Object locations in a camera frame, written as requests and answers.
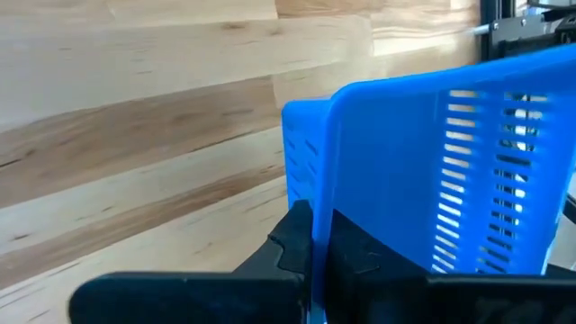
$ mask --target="light wood panel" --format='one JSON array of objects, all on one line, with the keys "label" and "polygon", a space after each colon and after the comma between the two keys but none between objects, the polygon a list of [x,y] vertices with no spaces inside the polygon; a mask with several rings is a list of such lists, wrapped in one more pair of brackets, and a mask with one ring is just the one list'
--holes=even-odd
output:
[{"label": "light wood panel", "polygon": [[286,212],[280,110],[473,63],[473,0],[0,4],[0,323],[117,270],[228,271]]},{"label": "light wood panel", "polygon": [[63,301],[110,271],[230,271],[285,214],[284,195],[282,177],[3,289],[0,319],[66,322]]}]

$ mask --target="blue plastic part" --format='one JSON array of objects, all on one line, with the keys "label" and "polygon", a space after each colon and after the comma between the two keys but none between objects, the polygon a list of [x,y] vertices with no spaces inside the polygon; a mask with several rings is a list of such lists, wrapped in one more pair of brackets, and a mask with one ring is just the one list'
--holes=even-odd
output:
[{"label": "blue plastic part", "polygon": [[431,272],[541,274],[574,165],[574,72],[562,46],[288,103],[288,199],[314,209],[316,299],[333,209]]}]

